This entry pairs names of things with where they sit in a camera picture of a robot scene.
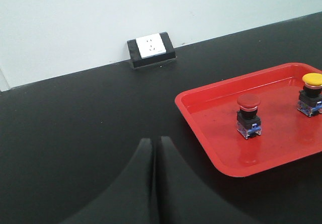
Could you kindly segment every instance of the electrical outlet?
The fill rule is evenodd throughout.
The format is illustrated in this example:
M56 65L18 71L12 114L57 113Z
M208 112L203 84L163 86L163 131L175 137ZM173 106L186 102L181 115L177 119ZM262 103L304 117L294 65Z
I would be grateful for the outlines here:
M131 57L130 65L134 69L176 58L167 32L128 40L127 47Z
M160 34L151 34L135 40L142 59L166 53Z

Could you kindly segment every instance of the red tray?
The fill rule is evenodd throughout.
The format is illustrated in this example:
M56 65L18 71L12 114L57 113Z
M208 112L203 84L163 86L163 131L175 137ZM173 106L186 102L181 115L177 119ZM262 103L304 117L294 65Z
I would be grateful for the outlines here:
M320 70L287 63L177 95L175 102L214 166L245 177L322 151L322 115L297 110L302 76ZM237 97L258 95L262 135L248 140L236 129Z

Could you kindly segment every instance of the white outlet faceplate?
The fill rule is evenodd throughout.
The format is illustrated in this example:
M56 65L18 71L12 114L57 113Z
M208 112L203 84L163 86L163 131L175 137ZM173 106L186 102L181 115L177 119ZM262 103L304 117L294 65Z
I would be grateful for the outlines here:
M142 59L166 53L160 34L151 34L135 40Z

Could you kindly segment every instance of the black object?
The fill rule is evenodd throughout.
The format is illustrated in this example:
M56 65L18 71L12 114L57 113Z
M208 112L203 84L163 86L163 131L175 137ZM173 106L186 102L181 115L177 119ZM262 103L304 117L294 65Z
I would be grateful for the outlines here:
M241 115L243 116L244 119L252 119L256 116L258 112L258 109L256 109L255 111L251 111L251 112L246 112L244 110L240 110Z
M305 91L306 95L310 98L318 97L318 95L322 92L322 88L320 89L311 89L306 86L303 87L303 90Z
M133 68L143 67L143 66L176 58L176 53L172 46L168 33L167 32L160 33L160 36L163 41L163 44L165 45L166 53L154 55L144 59L141 58L139 48L136 44L136 40L132 39L127 41L127 46L129 48L130 57L131 57L130 64Z
M206 186L169 137L156 147L156 193L161 223L258 223Z
M111 186L61 224L150 223L152 170L152 144L144 138Z
M301 90L298 99L310 107L315 107L316 104L322 101L322 95L317 95L316 97L309 97L306 90Z
M237 121L240 122L245 129L251 129L254 123L256 123L257 126L261 125L261 119L259 116L255 115L253 118L247 119L243 117L241 111L237 111Z

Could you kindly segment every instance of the black tabletop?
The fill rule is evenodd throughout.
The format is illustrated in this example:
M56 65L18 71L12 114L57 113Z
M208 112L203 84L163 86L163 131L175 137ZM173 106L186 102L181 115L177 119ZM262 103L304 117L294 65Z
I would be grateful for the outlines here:
M123 61L2 92L0 223L63 221L112 183L141 138L160 136L172 139L214 193L253 219L319 223L321 154L228 177L211 164L174 98L287 62L322 68L322 13L182 46L176 54L157 67L133 70Z

